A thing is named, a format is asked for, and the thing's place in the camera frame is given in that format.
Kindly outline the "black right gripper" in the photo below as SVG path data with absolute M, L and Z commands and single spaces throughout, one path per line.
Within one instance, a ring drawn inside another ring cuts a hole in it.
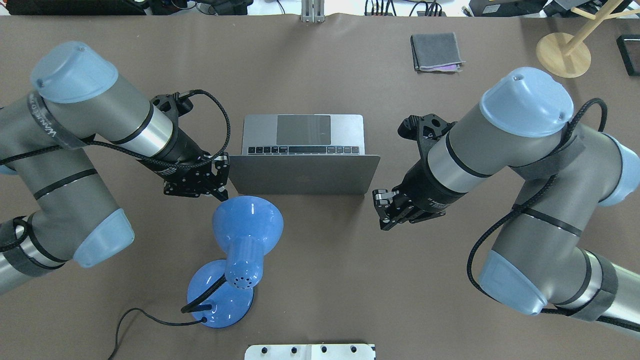
M 444 205 L 436 205 L 436 197 L 443 198 L 447 188 L 438 181 L 423 182 L 422 192 L 419 184 L 400 184 L 392 190 L 374 189 L 372 200 L 378 207 L 380 230 L 389 231 L 398 224 L 421 223 L 446 214 Z

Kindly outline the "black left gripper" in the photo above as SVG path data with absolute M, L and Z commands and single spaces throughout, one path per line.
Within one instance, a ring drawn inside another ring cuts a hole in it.
M 226 189 L 229 172 L 229 157 L 217 156 L 210 164 L 186 171 L 178 180 L 165 181 L 163 194 L 178 197 L 213 196 L 224 202 L 230 199 Z

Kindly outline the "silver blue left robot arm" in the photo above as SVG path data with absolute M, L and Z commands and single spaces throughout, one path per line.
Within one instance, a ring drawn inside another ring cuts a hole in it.
M 1 224 L 1 292 L 73 260 L 93 267 L 135 233 L 84 147 L 134 157 L 167 195 L 228 199 L 224 149 L 210 154 L 179 127 L 202 89 L 147 98 L 80 41 L 59 44 L 30 75 L 32 91 L 1 109 L 1 172 L 21 177 L 39 205 Z

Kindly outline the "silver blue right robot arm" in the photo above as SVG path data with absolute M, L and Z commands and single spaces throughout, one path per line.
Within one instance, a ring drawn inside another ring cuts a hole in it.
M 528 316 L 557 314 L 639 334 L 639 275 L 578 247 L 594 210 L 639 186 L 639 157 L 604 132 L 608 109 L 578 112 L 548 73 L 514 69 L 460 121 L 411 115 L 398 134 L 420 158 L 391 190 L 372 192 L 380 228 L 420 223 L 508 167 L 523 180 L 510 211 L 474 244 L 467 276 Z

